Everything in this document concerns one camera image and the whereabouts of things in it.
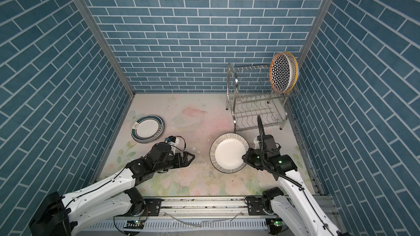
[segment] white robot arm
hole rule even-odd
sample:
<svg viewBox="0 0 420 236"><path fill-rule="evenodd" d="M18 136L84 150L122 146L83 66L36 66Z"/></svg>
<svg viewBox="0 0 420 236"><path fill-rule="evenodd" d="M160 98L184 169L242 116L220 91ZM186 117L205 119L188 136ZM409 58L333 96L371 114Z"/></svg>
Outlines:
<svg viewBox="0 0 420 236"><path fill-rule="evenodd" d="M263 192L262 203L267 213L276 213L296 236L346 236L327 217L309 192L297 166L288 155L280 155L273 136L265 135L260 116L257 117L260 149L249 149L242 157L248 165L266 170L285 189L295 207L292 207L278 188Z"/></svg>
<svg viewBox="0 0 420 236"><path fill-rule="evenodd" d="M174 153L176 137L154 144L150 152L129 162L122 170L78 191L45 197L29 222L33 236L74 236L81 229L116 215L141 215L147 206L134 188L155 172L190 165L195 156Z"/></svg>

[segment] brick tile wallpaper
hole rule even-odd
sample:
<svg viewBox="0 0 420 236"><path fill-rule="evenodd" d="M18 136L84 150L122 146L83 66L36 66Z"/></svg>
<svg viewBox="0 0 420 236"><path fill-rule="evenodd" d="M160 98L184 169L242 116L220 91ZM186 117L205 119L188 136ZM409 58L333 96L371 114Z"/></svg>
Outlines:
<svg viewBox="0 0 420 236"><path fill-rule="evenodd" d="M0 235L89 183L128 99L71 0L0 0Z"/></svg>
<svg viewBox="0 0 420 236"><path fill-rule="evenodd" d="M136 92L220 92L228 62L298 56L322 0L85 1Z"/></svg>
<svg viewBox="0 0 420 236"><path fill-rule="evenodd" d="M420 0L333 0L292 108L354 235L420 235Z"/></svg>

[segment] white plate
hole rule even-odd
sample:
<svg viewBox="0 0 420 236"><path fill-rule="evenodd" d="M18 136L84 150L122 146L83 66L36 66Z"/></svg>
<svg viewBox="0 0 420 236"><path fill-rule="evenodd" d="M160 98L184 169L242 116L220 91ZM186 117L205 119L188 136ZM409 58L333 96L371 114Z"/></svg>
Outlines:
<svg viewBox="0 0 420 236"><path fill-rule="evenodd" d="M269 79L273 90L283 93L291 82L291 63L284 53L273 57L270 65Z"/></svg>
<svg viewBox="0 0 420 236"><path fill-rule="evenodd" d="M159 123L156 120L149 118L140 122L135 130L140 138L146 139L157 133L159 130Z"/></svg>
<svg viewBox="0 0 420 236"><path fill-rule="evenodd" d="M287 85L286 90L284 91L284 93L287 93L287 92L291 91L291 89L296 84L299 69L297 67L296 59L294 58L292 53L290 53L290 52L283 52L283 53L284 53L284 55L286 55L286 57L289 61L289 65L290 65L290 81L289 81L289 84Z"/></svg>
<svg viewBox="0 0 420 236"><path fill-rule="evenodd" d="M242 156L247 153L245 146L237 139L225 139L216 148L217 163L225 169L238 168L244 161Z"/></svg>
<svg viewBox="0 0 420 236"><path fill-rule="evenodd" d="M165 130L163 119L156 115L140 118L131 129L131 136L138 143L150 143L160 138Z"/></svg>
<svg viewBox="0 0 420 236"><path fill-rule="evenodd" d="M244 137L236 133L219 136L210 149L210 160L213 166L223 173L234 173L245 167L242 156L249 149Z"/></svg>

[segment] black cable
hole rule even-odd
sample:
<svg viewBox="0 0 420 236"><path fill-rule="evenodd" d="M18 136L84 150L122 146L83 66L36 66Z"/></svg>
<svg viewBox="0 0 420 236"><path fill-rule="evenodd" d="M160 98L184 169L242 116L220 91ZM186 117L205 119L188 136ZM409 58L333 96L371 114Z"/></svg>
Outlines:
<svg viewBox="0 0 420 236"><path fill-rule="evenodd" d="M184 150L186 149L186 141L185 141L185 139L184 138L182 138L181 136L174 136L174 137L178 137L178 138L181 138L181 139L183 139L184 140Z"/></svg>
<svg viewBox="0 0 420 236"><path fill-rule="evenodd" d="M149 206L147 207L147 213L146 213L146 219L144 220L144 222L147 221L147 218L149 217Z"/></svg>
<svg viewBox="0 0 420 236"><path fill-rule="evenodd" d="M175 148L177 148L177 149L179 149L179 150L181 150L180 148L178 148L177 146L174 146L174 145L171 145L172 147L175 147ZM184 149L185 150L185 149ZM184 150L181 150L181 151L184 151Z"/></svg>
<svg viewBox="0 0 420 236"><path fill-rule="evenodd" d="M250 206L250 205L252 206L252 204L251 204L251 203L248 203L248 202L247 202L247 197L244 197L244 202L245 202L245 204L247 205L247 207L248 207L248 206Z"/></svg>
<svg viewBox="0 0 420 236"><path fill-rule="evenodd" d="M69 206L69 204L71 203L71 202L73 202L74 201L74 199L72 199L70 202L68 202L67 203L67 205L66 205L66 207L64 208L65 210L67 209L67 207Z"/></svg>
<svg viewBox="0 0 420 236"><path fill-rule="evenodd" d="M305 191L304 191L304 190L302 190L302 192L303 192L303 195L305 195L306 200L309 202L309 205L311 205L312 210L315 212L315 214L317 215L317 217L318 217L318 219L320 220L320 222L322 222L322 225L323 225L324 230L325 230L325 229L326 229L326 230L328 230L328 232L329 232L332 236L334 236L334 234L333 234L333 233L330 231L330 229L328 228L328 224L327 224L327 223L324 223L324 221L323 221L323 220L321 219L321 217L318 215L318 212L316 212L315 208L312 206L312 203L309 201L308 196L306 196Z"/></svg>
<svg viewBox="0 0 420 236"><path fill-rule="evenodd" d="M115 228L117 228L117 230L118 230L119 232L121 232L122 234L124 234L124 235L130 235L130 234L125 234L123 231L121 231L121 230L117 227L117 225L115 224L115 216L114 216L114 226L115 226Z"/></svg>
<svg viewBox="0 0 420 236"><path fill-rule="evenodd" d="M289 229L289 227L287 227L287 228L286 228L286 230L288 230L288 229ZM281 231L281 232L279 232L279 233L285 232L286 230L282 230L282 231Z"/></svg>
<svg viewBox="0 0 420 236"><path fill-rule="evenodd" d="M257 116L257 123L258 123L258 131L259 131L259 133L260 133L260 160L261 160L261 165L262 165L262 167L263 167L266 171L268 171L269 173L271 173L271 174L276 174L277 176L279 176L279 177L281 177L281 178L285 179L286 181L289 181L289 182L291 182L291 183L295 184L295 185L296 185L296 186L298 186L300 189L303 189L303 188L302 188L302 185L301 185L299 182L297 182L297 181L295 181L295 180L293 180L293 179L289 178L289 177L288 177L288 176L286 176L286 175L280 174L279 172L277 172L277 171L275 171L275 170L272 170L272 169L268 168L268 167L265 165L265 159L264 159L264 150L265 150L265 148L264 148L264 147L265 147L264 136L265 136L265 132L264 132L264 126L263 126L263 122L262 122L262 120L261 120L260 115L258 115L258 116Z"/></svg>

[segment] dish rack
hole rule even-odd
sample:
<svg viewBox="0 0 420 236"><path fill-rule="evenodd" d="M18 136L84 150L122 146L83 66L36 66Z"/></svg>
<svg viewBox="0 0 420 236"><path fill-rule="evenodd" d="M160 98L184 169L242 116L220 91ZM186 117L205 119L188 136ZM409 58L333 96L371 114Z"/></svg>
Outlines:
<svg viewBox="0 0 420 236"><path fill-rule="evenodd" d="M258 128L258 115L265 127L279 125L283 129L286 124L288 115L283 107L289 97L300 92L297 87L284 94L273 91L269 73L269 64L235 67L229 63L226 110L231 110L234 133Z"/></svg>

